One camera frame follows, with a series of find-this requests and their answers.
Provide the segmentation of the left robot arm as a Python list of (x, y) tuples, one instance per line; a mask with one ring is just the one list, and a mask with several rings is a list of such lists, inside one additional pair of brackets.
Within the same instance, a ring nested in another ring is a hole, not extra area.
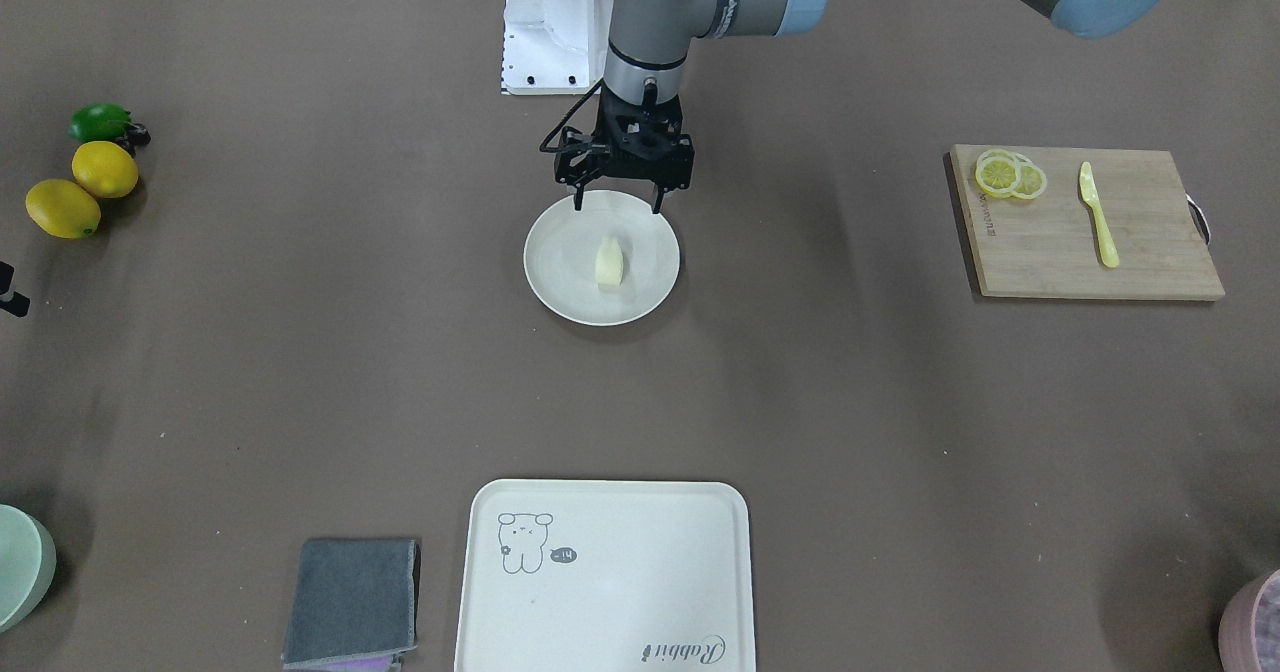
[[(1019, 0), (1079, 38), (1103, 38), (1139, 20), (1161, 0)], [(596, 125), (558, 125), (540, 145), (576, 210), (600, 177), (650, 180), (652, 212), (690, 184), (694, 148), (682, 131), (678, 90), (696, 38), (786, 37), (813, 29), (828, 0), (614, 0), (607, 35)]]

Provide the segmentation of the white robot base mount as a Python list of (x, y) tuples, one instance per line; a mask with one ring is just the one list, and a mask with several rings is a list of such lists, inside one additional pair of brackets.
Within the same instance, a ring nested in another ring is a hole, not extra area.
[(500, 90), (581, 95), (603, 76), (613, 0), (506, 0)]

